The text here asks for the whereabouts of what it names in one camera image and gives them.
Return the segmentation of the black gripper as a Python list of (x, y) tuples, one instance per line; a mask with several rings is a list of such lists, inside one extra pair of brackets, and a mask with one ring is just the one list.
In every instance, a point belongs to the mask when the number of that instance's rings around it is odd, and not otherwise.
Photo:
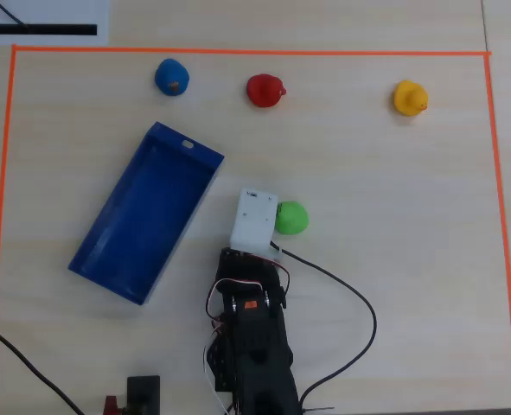
[(217, 268), (217, 291), (223, 296), (266, 292), (286, 308), (291, 275), (277, 261), (224, 248)]

